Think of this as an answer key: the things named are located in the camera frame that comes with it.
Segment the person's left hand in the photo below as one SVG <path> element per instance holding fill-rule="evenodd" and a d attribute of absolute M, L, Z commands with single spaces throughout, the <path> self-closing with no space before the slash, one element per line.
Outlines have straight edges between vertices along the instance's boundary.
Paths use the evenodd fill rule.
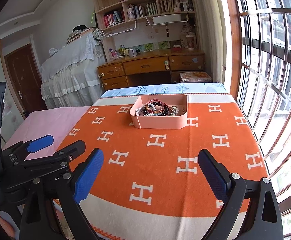
<path fill-rule="evenodd" d="M 0 211 L 0 225 L 11 239 L 19 239 L 19 229 L 11 216 Z"/>

